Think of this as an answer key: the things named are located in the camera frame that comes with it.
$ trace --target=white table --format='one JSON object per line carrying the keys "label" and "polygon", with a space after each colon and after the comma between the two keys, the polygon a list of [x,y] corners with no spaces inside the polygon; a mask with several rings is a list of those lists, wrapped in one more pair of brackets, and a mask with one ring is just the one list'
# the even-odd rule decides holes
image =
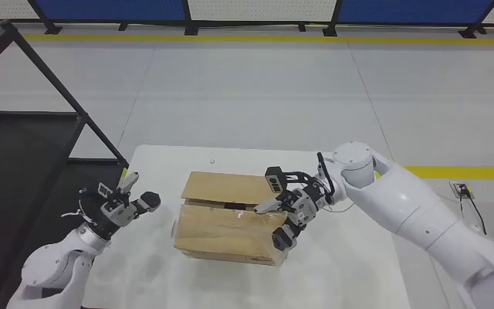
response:
{"label": "white table", "polygon": [[[264,175],[316,173],[316,153],[142,145],[129,171],[132,190],[161,207],[121,229],[96,258],[83,305],[111,309],[409,309],[391,234],[356,206],[320,212],[280,267],[195,260],[174,247],[171,227],[191,171]],[[336,206],[346,208],[350,201]]]}

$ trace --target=blue wall panel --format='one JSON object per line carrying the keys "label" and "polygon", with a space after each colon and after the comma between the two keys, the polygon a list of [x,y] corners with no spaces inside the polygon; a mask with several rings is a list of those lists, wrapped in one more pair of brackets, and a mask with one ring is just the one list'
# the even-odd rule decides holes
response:
{"label": "blue wall panel", "polygon": [[343,0],[341,22],[475,22],[491,0]]}
{"label": "blue wall panel", "polygon": [[184,20],[181,0],[38,0],[49,19]]}

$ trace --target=cardboard box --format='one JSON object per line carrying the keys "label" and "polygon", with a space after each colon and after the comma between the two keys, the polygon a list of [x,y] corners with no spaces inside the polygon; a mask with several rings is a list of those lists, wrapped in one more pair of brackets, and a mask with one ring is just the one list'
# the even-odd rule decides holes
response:
{"label": "cardboard box", "polygon": [[192,172],[175,231],[175,248],[206,260],[279,265],[286,253],[272,232],[286,214],[258,215],[253,208],[275,197],[262,176]]}

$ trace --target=electrical outlet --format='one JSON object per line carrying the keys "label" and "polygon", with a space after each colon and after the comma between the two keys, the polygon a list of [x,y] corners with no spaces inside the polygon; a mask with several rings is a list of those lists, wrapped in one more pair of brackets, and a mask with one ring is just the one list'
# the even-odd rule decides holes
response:
{"label": "electrical outlet", "polygon": [[[470,196],[472,197],[472,199],[475,198],[475,196],[473,196],[472,189],[469,187],[469,185],[466,182],[449,182],[449,185],[451,186],[451,189],[453,190],[453,194],[455,194],[455,197],[457,199],[460,198],[462,185],[466,186],[466,188],[470,191]],[[467,198],[468,197],[465,194],[462,195],[462,199],[467,199]]]}

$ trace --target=white wall panel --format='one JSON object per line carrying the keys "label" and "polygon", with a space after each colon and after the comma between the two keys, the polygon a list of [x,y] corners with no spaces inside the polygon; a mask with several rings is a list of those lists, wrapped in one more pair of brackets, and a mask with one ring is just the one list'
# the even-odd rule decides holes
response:
{"label": "white wall panel", "polygon": [[0,19],[37,19],[27,0],[0,0]]}
{"label": "white wall panel", "polygon": [[193,20],[307,21],[331,20],[336,0],[189,0]]}
{"label": "white wall panel", "polygon": [[494,24],[494,9],[487,15],[484,22],[487,24]]}

